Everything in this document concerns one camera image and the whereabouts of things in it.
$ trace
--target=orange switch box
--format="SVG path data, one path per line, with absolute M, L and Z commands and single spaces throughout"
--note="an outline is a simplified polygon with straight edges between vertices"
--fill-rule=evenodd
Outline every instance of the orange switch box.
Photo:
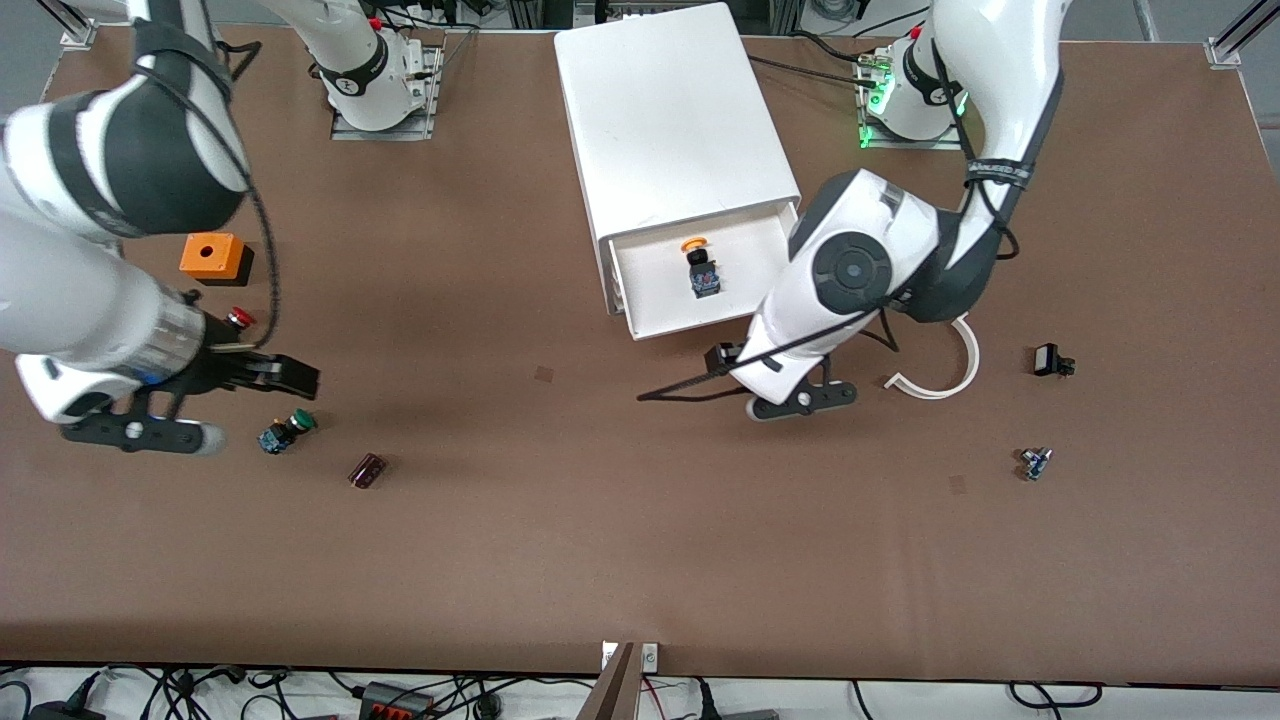
M 253 250 L 229 232 L 193 232 L 178 265 L 202 284 L 248 284 Z

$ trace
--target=brown tabletop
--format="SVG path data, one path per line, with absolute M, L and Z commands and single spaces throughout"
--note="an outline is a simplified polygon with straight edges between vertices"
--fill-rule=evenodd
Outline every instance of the brown tabletop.
M 634 342 L 604 314 L 552 36 L 474 38 L 435 138 L 375 143 L 328 140 L 292 32 L 228 35 L 266 44 L 236 114 L 282 246 L 273 348 L 323 370 L 321 429 L 266 456 L 297 402 L 242 391 L 187 404 L 230 433 L 216 457 L 76 446 L 6 360 L 0 656 L 553 673 L 623 638 L 666 674 L 1280 683 L 1280 192 L 1198 46 L 1064 45 L 972 387 L 881 389 L 963 372 L 951 328 L 896 316 L 901 355 L 836 354 L 855 406 L 756 424 L 635 401 L 745 320 Z M 50 96 L 119 82 L 128 49 L 104 29 Z M 957 201 L 959 154 L 859 150 L 846 87 L 758 76 L 806 197 L 865 167 Z M 127 254 L 189 287 L 180 250 Z M 264 277 L 205 307 L 261 313 Z M 1079 373 L 1033 377 L 1043 342 Z M 393 469 L 356 491 L 366 452 Z

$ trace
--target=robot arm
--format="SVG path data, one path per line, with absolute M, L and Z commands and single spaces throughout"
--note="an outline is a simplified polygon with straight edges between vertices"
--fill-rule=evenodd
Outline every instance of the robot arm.
M 941 135 L 965 88 L 987 140 L 970 159 L 959 213 L 867 170 L 822 187 L 792 232 L 791 264 L 753 318 L 744 360 L 730 370 L 767 404 L 795 410 L 773 415 L 812 411 L 805 377 L 882 309 L 943 322 L 977 302 L 1056 110 L 1057 41 L 1069 5 L 937 0 L 922 32 L 893 45 L 893 67 L 906 68 L 908 82 L 883 100 L 890 129 Z M 936 122 L 940 113 L 945 123 Z M 749 405 L 756 418 L 759 409 L 759 401 Z
M 248 190 L 204 3 L 132 0 L 129 14 L 133 77 L 0 123 L 0 347 L 19 354 L 28 395 L 65 437 L 209 452 L 220 432 L 177 418 L 186 396 L 314 397 L 319 374 L 285 356 L 214 352 L 237 328 L 111 252 L 118 237 L 215 229 Z M 174 397 L 161 416 L 155 391 Z

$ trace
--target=metal bracket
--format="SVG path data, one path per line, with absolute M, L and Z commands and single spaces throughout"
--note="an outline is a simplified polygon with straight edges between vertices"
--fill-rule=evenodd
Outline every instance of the metal bracket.
M 97 22 L 61 0 L 36 0 L 41 8 L 63 26 L 60 41 L 65 50 L 88 50 L 97 37 Z
M 421 92 L 425 100 L 422 106 L 404 117 L 399 123 L 376 132 L 357 129 L 343 119 L 337 110 L 333 111 L 333 127 L 329 137 L 332 140 L 385 140 L 385 141 L 419 141 L 431 140 L 435 131 L 435 111 L 439 106 L 442 72 L 444 69 L 443 49 L 429 46 L 422 47 L 421 60 L 410 67 L 410 73 L 426 70 L 430 77 L 422 81 L 421 87 L 415 87 L 413 92 Z
M 1254 0 L 1226 28 L 1204 44 L 1208 65 L 1215 70 L 1240 67 L 1240 50 L 1280 17 L 1280 0 Z
M 854 88 L 854 105 L 858 108 L 858 146 L 859 147 L 895 147 L 906 150 L 960 150 L 960 133 L 955 126 L 947 128 L 941 136 L 933 140 L 908 140 L 893 133 L 884 127 L 874 114 L 868 113 L 869 104 L 881 102 L 890 86 L 890 69 L 886 63 L 891 63 L 887 55 L 888 47 L 878 47 L 868 54 L 865 63 L 852 63 L 854 77 L 869 79 L 878 83 L 876 90 L 867 87 Z
M 1240 54 L 1229 53 L 1225 56 L 1219 56 L 1220 45 L 1216 37 L 1211 37 L 1204 41 L 1204 58 L 1208 59 L 1208 67 L 1212 70 L 1235 70 L 1240 67 Z
M 640 682 L 644 679 L 644 660 L 653 648 L 653 661 L 657 666 L 658 646 L 645 643 L 641 650 L 636 643 L 604 643 L 605 664 L 600 679 L 591 687 L 577 720 L 635 720 L 636 705 L 640 701 Z
M 609 666 L 609 660 L 618 652 L 618 643 L 600 643 L 600 671 Z M 644 643 L 640 646 L 640 671 L 653 675 L 658 671 L 658 643 Z

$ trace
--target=wire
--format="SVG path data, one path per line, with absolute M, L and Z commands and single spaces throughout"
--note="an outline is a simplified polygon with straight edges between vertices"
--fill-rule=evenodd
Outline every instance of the wire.
M 384 14 L 385 13 L 392 13 L 393 15 L 397 15 L 397 17 L 401 17 L 401 18 L 404 18 L 404 19 L 410 20 L 410 23 L 412 23 L 413 27 L 416 27 L 419 24 L 424 24 L 424 26 L 429 26 L 429 27 L 444 27 L 444 28 L 449 28 L 449 27 L 465 27 L 465 28 L 467 28 L 467 32 L 462 35 L 462 40 L 458 41 L 458 46 L 454 47 L 453 51 L 449 53 L 444 58 L 443 63 L 440 63 L 440 69 L 442 70 L 444 68 L 449 67 L 449 61 L 453 60 L 453 56 L 457 55 L 458 53 L 461 53 L 463 47 L 466 47 L 467 40 L 470 40 L 472 35 L 476 35 L 477 32 L 480 32 L 480 26 L 477 26 L 475 23 L 438 23 L 438 22 L 434 22 L 434 20 L 424 20 L 421 18 L 415 18 L 413 15 L 411 15 L 408 13 L 403 13 L 401 10 L 392 10 L 390 8 L 379 6 L 379 9 Z
M 232 82 L 238 81 L 239 77 L 244 74 L 244 70 L 248 69 L 253 59 L 257 58 L 257 54 L 262 51 L 262 42 L 260 40 L 246 42 L 244 45 L 229 45 L 228 42 L 219 40 L 216 45 L 218 49 L 224 53 L 223 61 L 225 61 L 228 67 L 232 64 L 232 55 L 244 53 L 244 59 L 241 60 L 234 69 L 232 69 Z
M 748 357 L 746 360 L 739 360 L 736 363 L 726 363 L 726 364 L 716 368 L 714 370 L 710 370 L 708 373 L 703 373 L 701 375 L 698 375 L 698 377 L 689 378 L 687 380 L 681 380 L 678 383 L 673 383 L 673 384 L 669 384 L 667 387 L 662 387 L 662 388 L 658 388 L 658 389 L 652 389 L 649 392 L 637 395 L 636 400 L 640 401 L 640 402 L 648 402 L 648 401 L 663 401 L 663 402 L 707 402 L 707 401 L 710 401 L 710 400 L 719 400 L 721 397 L 728 397 L 731 395 L 742 395 L 744 392 L 750 392 L 746 388 L 735 388 L 735 389 L 731 389 L 731 391 L 723 391 L 723 392 L 718 392 L 718 393 L 713 393 L 713 395 L 703 395 L 703 396 L 694 396 L 694 397 L 690 397 L 690 396 L 673 396 L 673 395 L 671 395 L 672 392 L 680 392 L 682 389 L 689 389 L 689 388 L 691 388 L 694 386 L 703 384 L 707 380 L 713 380 L 716 378 L 723 378 L 731 370 L 736 370 L 739 368 L 744 368 L 746 365 L 750 365 L 753 363 L 759 363 L 762 360 L 768 360 L 769 357 L 773 357 L 774 355 L 778 355 L 778 354 L 786 352 L 788 350 L 800 347 L 801 345 L 813 342 L 815 340 L 822 340 L 822 338 L 827 337 L 828 334 L 835 333 L 835 332 L 840 332 L 840 331 L 847 328 L 849 325 L 852 325 L 854 323 L 859 323 L 859 322 L 864 320 L 865 318 L 867 318 L 867 314 L 864 313 L 864 314 L 861 314 L 861 315 L 859 315 L 856 318 L 851 318 L 851 319 L 847 319 L 847 320 L 841 320 L 840 323 L 837 323 L 835 325 L 831 325 L 828 328 L 823 328 L 823 329 L 820 329 L 820 331 L 818 331 L 815 333 L 809 333 L 809 334 L 801 337 L 800 340 L 794 340 L 794 341 L 791 341 L 791 342 L 788 342 L 786 345 L 774 347 L 773 350 L 768 350 L 765 352 L 760 352 L 759 355 L 753 355 L 751 357 Z
M 342 678 L 339 678 L 338 674 L 334 673 L 333 670 L 328 670 L 328 674 L 333 679 L 334 683 L 338 683 L 339 688 L 342 688 L 342 689 L 347 691 L 348 693 L 351 693 L 351 697 L 358 700 L 360 696 L 365 694 L 364 693 L 364 688 L 361 688 L 358 685 L 348 685 L 347 683 L 343 683 Z
M 951 87 L 951 78 L 947 76 L 947 67 L 942 61 L 942 55 L 938 54 L 938 44 L 932 44 L 933 49 L 933 64 L 938 68 L 938 82 L 942 83 L 942 94 L 946 95 L 947 108 L 951 110 L 951 119 L 955 122 L 956 137 L 960 140 L 960 150 L 964 152 L 966 161 L 973 161 L 974 150 L 973 142 L 969 140 L 969 131 L 965 129 L 964 122 L 960 118 L 960 110 L 956 108 L 956 95 L 955 88 Z M 987 211 L 991 213 L 991 222 L 996 227 L 996 232 L 1001 236 L 1009 238 L 1009 245 L 1011 250 L 1009 252 L 996 254 L 996 260 L 1012 260 L 1023 251 L 1021 246 L 1018 243 L 1018 236 L 1014 231 L 1009 229 L 1009 219 L 1002 214 L 996 211 L 995 204 L 992 204 L 991 197 L 987 196 L 987 181 L 978 178 L 973 182 L 978 188 L 978 196 L 982 197 L 983 205 L 987 206 Z M 969 197 L 965 199 L 965 209 L 969 208 L 969 202 L 973 200 L 973 188 L 969 190 Z
M 182 92 L 178 92 L 177 88 L 169 85 L 169 81 L 160 77 L 151 68 L 134 63 L 133 72 L 154 82 L 156 87 L 159 87 L 165 95 L 169 96 L 170 100 L 177 102 L 179 106 L 182 106 L 191 114 L 196 115 L 196 118 L 198 118 L 200 122 L 205 126 L 205 129 L 207 129 L 209 133 L 214 136 L 214 140 L 221 147 L 223 152 L 227 154 L 227 158 L 236 167 L 236 170 L 239 173 L 241 179 L 244 182 L 244 193 L 248 195 L 250 201 L 253 204 L 253 210 L 255 213 L 257 213 L 257 222 L 262 228 L 262 249 L 266 251 L 266 273 L 270 286 L 270 307 L 266 319 L 266 329 L 262 331 L 262 334 L 259 336 L 259 338 L 252 343 L 212 345 L 210 346 L 210 350 L 212 352 L 243 352 L 243 351 L 259 350 L 271 341 L 271 337 L 275 334 L 275 328 L 280 322 L 280 266 L 279 266 L 279 260 L 276 259 L 275 255 L 275 236 L 271 232 L 271 223 L 266 218 L 266 204 L 262 202 L 262 196 L 259 193 L 257 186 L 253 184 L 253 178 L 250 176 L 248 168 L 246 168 L 244 164 L 241 163 L 239 158 L 236 156 L 236 152 L 232 150 L 230 142 L 225 137 L 223 137 L 223 133 L 218 131 L 218 128 L 214 126 L 214 122 L 209 119 L 209 115 L 205 114 L 205 111 L 200 109 L 198 105 L 192 102 Z M 229 113 L 227 115 L 227 119 L 228 122 L 232 123 L 232 127 L 234 127 L 234 120 L 232 120 Z
M 856 63 L 858 61 L 858 55 L 850 55 L 847 53 L 841 53 L 840 50 L 836 50 L 831 45 L 827 45 L 826 40 L 818 37 L 817 35 L 814 35 L 814 33 L 812 33 L 812 32 L 809 32 L 806 29 L 796 29 L 796 31 L 794 31 L 791 33 L 791 37 L 804 37 L 806 40 L 810 40 L 810 41 L 813 41 L 814 45 L 817 45 L 818 47 L 820 47 L 823 53 L 831 55 L 832 58 L 835 58 L 837 60 L 844 60 L 846 63 Z
M 274 702 L 275 705 L 278 705 L 280 707 L 280 720 L 285 720 L 287 715 L 284 714 L 284 706 L 280 705 L 280 701 L 275 700 L 274 696 L 269 696 L 266 693 L 256 694 L 256 696 L 248 698 L 247 701 L 244 701 L 244 705 L 241 706 L 241 720 L 244 720 L 244 715 L 246 715 L 246 712 L 248 712 L 248 706 L 253 705 L 255 700 L 269 700 L 269 701 Z
M 721 720 L 719 710 L 716 710 L 716 698 L 712 697 L 712 687 L 703 678 L 694 679 L 698 680 L 698 689 L 703 693 L 701 720 Z
M 1019 685 L 1019 683 L 1009 683 L 1009 694 L 1014 696 L 1014 700 L 1018 702 L 1018 705 L 1021 705 L 1023 707 L 1028 707 L 1028 708 L 1036 710 L 1036 711 L 1048 710 L 1048 711 L 1053 712 L 1053 719 L 1055 720 L 1062 720 L 1062 711 L 1064 710 L 1079 710 L 1082 707 L 1089 707 L 1089 706 L 1097 705 L 1098 701 L 1102 700 L 1102 685 L 1091 685 L 1093 688 L 1093 696 L 1092 697 L 1087 697 L 1087 698 L 1084 698 L 1082 701 L 1076 701 L 1076 702 L 1064 702 L 1064 701 L 1053 700 L 1053 696 L 1048 694 L 1048 691 L 1044 689 L 1044 685 L 1042 685 L 1039 683 L 1024 683 L 1024 684 L 1028 684 L 1028 685 L 1036 688 L 1036 692 L 1038 692 L 1041 694 L 1041 697 L 1044 698 L 1044 702 L 1034 702 L 1034 701 L 1029 701 L 1029 700 L 1023 698 L 1023 696 L 1018 694 L 1018 685 Z
M 893 23 L 896 23 L 896 22 L 899 22 L 899 20 L 905 20 L 905 19 L 908 19 L 908 18 L 911 18 L 911 17 L 915 17 L 915 15 L 919 15 L 920 13 L 925 13 L 925 12 L 928 12 L 928 9 L 929 9 L 929 5 L 925 5 L 924 8 L 920 8 L 919 10 L 911 10 L 910 13 L 904 13 L 904 14 L 901 14 L 901 15 L 896 17 L 896 18 L 890 18 L 890 19 L 887 19 L 887 20 L 884 20 L 884 22 L 882 22 L 882 23 L 876 23 L 876 24 L 873 24 L 873 26 L 868 26 L 868 27 L 864 27 L 863 29 L 860 29 L 860 31 L 858 31 L 858 32 L 855 32 L 855 33 L 852 33 L 852 35 L 846 35 L 845 37 L 847 37 L 847 38 L 854 38 L 854 37 L 861 37 L 861 36 L 867 35 L 868 32 L 870 32 L 870 31 L 873 31 L 873 29 L 879 29 L 879 28 L 882 28 L 882 27 L 884 27 L 884 26 L 890 26 L 890 24 L 893 24 Z M 829 31 L 827 31 L 827 32 L 824 32 L 824 33 L 822 33 L 822 35 L 826 35 L 826 36 L 828 36 L 828 37 L 829 37 L 829 36 L 832 36 L 832 35 L 836 35 L 836 33 L 838 33 L 840 31 L 845 29 L 846 27 L 849 27 L 849 26 L 854 24 L 854 22 L 856 22 L 856 19 L 854 19 L 854 20 L 849 20 L 847 23 L 845 23 L 845 24 L 842 24 L 842 26 L 837 27 L 836 29 L 829 29 Z
M 908 18 L 914 18 L 915 15 L 920 15 L 923 13 L 928 13 L 931 6 L 932 5 L 925 5 L 925 6 L 920 8 L 919 10 L 911 10 L 910 13 L 902 13 L 901 15 L 899 15 L 896 18 L 890 18 L 890 19 L 882 22 L 882 23 L 876 23 L 873 26 L 864 27 L 863 29 L 855 32 L 854 35 L 850 35 L 849 37 L 850 38 L 861 37 L 861 36 L 867 35 L 868 32 L 870 32 L 873 29 L 879 29 L 879 28 L 882 28 L 884 26 L 891 26 L 891 24 L 893 24 L 893 23 L 896 23 L 899 20 L 905 20 Z
M 654 707 L 658 708 L 658 720 L 667 720 L 667 714 L 662 710 L 662 701 L 658 700 L 658 691 L 653 689 L 653 683 L 649 682 L 649 678 L 644 679 L 644 687 L 649 691 L 649 697 L 653 698 Z
M 0 683 L 0 691 L 5 688 L 18 688 L 19 691 L 22 691 L 24 698 L 22 706 L 22 720 L 27 720 L 27 717 L 31 717 L 31 685 L 23 683 L 22 680 L 9 680 L 6 683 Z
M 888 314 L 883 307 L 881 307 L 881 328 L 884 331 L 884 337 L 881 337 L 868 329 L 858 331 L 858 334 L 867 336 L 893 352 L 901 352 L 901 348 L 897 346 L 897 338 L 893 337 L 893 331 L 888 327 Z
M 872 711 L 867 710 L 867 701 L 863 700 L 863 688 L 858 684 L 858 680 L 850 680 L 854 684 L 854 697 L 858 698 L 858 710 L 863 711 L 863 717 L 867 720 L 876 720 L 872 717 Z
M 859 87 L 865 87 L 865 88 L 874 88 L 876 87 L 876 81 L 872 81 L 872 79 L 859 79 L 859 78 L 851 78 L 851 77 L 845 77 L 845 76 L 837 76 L 837 74 L 832 74 L 832 73 L 823 73 L 823 72 L 819 72 L 819 70 L 812 70 L 809 68 L 801 68 L 801 67 L 797 67 L 797 65 L 788 65 L 786 63 L 780 63 L 777 60 L 769 60 L 768 58 L 756 58 L 755 55 L 748 55 L 748 59 L 751 60 L 753 63 L 760 63 L 762 65 L 772 65 L 774 68 L 782 68 L 783 70 L 791 70 L 794 73 L 800 73 L 800 74 L 805 74 L 805 76 L 820 77 L 820 78 L 824 78 L 824 79 L 833 79 L 836 82 L 847 82 L 849 85 L 856 85 Z

